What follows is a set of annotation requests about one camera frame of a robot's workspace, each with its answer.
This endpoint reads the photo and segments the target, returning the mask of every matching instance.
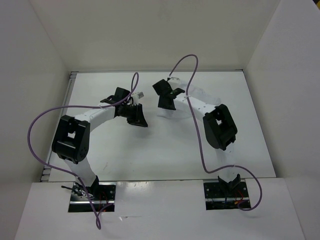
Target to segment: white wall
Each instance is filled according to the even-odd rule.
[[[42,166],[27,146],[29,124],[62,103],[68,72],[28,0],[0,2],[0,233],[14,239],[31,182]],[[58,112],[34,129],[32,143],[45,158]]]
[[[319,239],[320,11],[281,0],[244,73],[270,156],[306,239]]]
[[[69,69],[243,69],[279,0],[30,0]],[[183,62],[181,69],[193,68]]]

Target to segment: purple cable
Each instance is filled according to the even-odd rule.
[[[197,57],[197,55],[195,54],[188,54],[186,56],[184,56],[183,58],[181,58],[177,63],[176,65],[173,67],[173,69],[171,70],[170,74],[169,74],[169,78],[171,77],[171,74],[175,71],[176,67],[181,63],[182,60],[184,60],[185,58],[188,58],[188,57],[195,57],[195,67],[194,67],[194,70],[193,70],[193,73],[190,77],[190,80],[186,86],[186,90],[185,90],[185,95],[186,96],[189,96],[189,87],[191,85],[191,82],[197,72],[197,69],[198,69],[198,63],[199,63],[199,59]],[[259,189],[260,189],[260,197],[259,197],[259,200],[258,202],[251,208],[248,208],[248,209],[244,209],[244,208],[241,208],[240,207],[240,204],[242,204],[243,202],[247,202],[248,200],[245,200],[245,201],[241,201],[237,204],[237,207],[242,210],[242,211],[251,211],[253,209],[255,209],[256,207],[258,207],[258,205],[261,203],[261,200],[262,200],[262,187],[261,187],[261,184],[259,182],[259,180],[257,179],[257,177],[247,168],[245,168],[244,166],[240,166],[240,165],[225,165],[225,166],[222,166],[222,167],[219,167],[217,169],[214,169],[214,170],[211,170],[209,171],[206,167],[206,164],[205,164],[205,158],[204,158],[204,151],[203,151],[203,148],[202,148],[202,141],[201,141],[201,136],[200,136],[200,131],[199,131],[199,127],[198,127],[198,123],[197,123],[197,119],[196,119],[196,115],[194,113],[194,110],[192,109],[192,105],[191,105],[191,102],[190,102],[190,99],[189,97],[186,98],[187,102],[188,102],[188,105],[189,105],[189,108],[190,108],[190,111],[191,111],[191,115],[192,115],[192,118],[193,118],[193,121],[194,121],[194,125],[195,125],[195,130],[196,130],[196,135],[198,137],[198,143],[199,143],[199,151],[200,151],[200,157],[201,157],[201,163],[202,163],[202,167],[204,169],[204,171],[207,173],[207,174],[213,174],[215,172],[218,172],[222,169],[226,169],[226,168],[239,168],[239,169],[243,169],[245,171],[247,171],[253,178],[254,180],[256,181],[256,183],[258,184],[259,186]]]
[[[81,185],[83,186],[83,189],[85,191],[85,194],[87,196],[89,196],[89,192],[84,184],[84,182],[82,181],[82,179],[75,173],[73,173],[72,171],[69,171],[69,170],[65,170],[63,168],[60,168],[60,167],[57,167],[57,166],[53,166],[53,165],[50,165],[49,163],[46,163],[45,161],[43,161],[40,157],[37,156],[37,154],[35,153],[35,151],[33,150],[32,146],[31,146],[31,138],[30,138],[30,135],[31,135],[31,130],[34,126],[34,124],[36,123],[36,121],[41,118],[43,115],[45,115],[46,113],[49,113],[53,110],[57,110],[57,109],[66,109],[66,108],[82,108],[82,109],[100,109],[100,108],[109,108],[109,107],[114,107],[116,105],[119,105],[121,103],[123,103],[125,100],[127,100],[131,94],[135,91],[137,85],[138,85],[138,82],[139,82],[139,73],[135,72],[133,77],[132,77],[132,81],[131,81],[131,92],[128,94],[127,97],[125,97],[124,99],[122,99],[121,101],[118,101],[114,104],[110,104],[110,105],[106,105],[106,106],[83,106],[83,105],[66,105],[66,106],[56,106],[56,107],[53,107],[53,108],[50,108],[42,113],[40,113],[30,124],[29,126],[29,129],[28,129],[28,134],[27,134],[27,142],[28,142],[28,147],[30,149],[30,152],[32,153],[32,155],[35,157],[35,159],[37,159],[40,163],[42,163],[43,165],[46,165],[50,168],[53,168],[53,169],[57,169],[59,171],[62,171],[62,172],[65,172],[67,174],[71,174],[73,176],[75,176],[76,178],[78,178],[78,180],[80,181]],[[95,215],[95,224],[96,224],[96,227],[100,230],[101,229],[101,223],[100,223],[100,219],[99,219],[99,214],[100,212],[102,212],[102,210],[104,210],[106,207],[108,207],[109,205],[107,204],[106,206],[104,206],[99,213],[97,213],[93,203],[92,203],[92,200],[90,197],[88,197],[88,200],[89,200],[89,203],[90,203],[90,206],[92,208],[92,211]]]

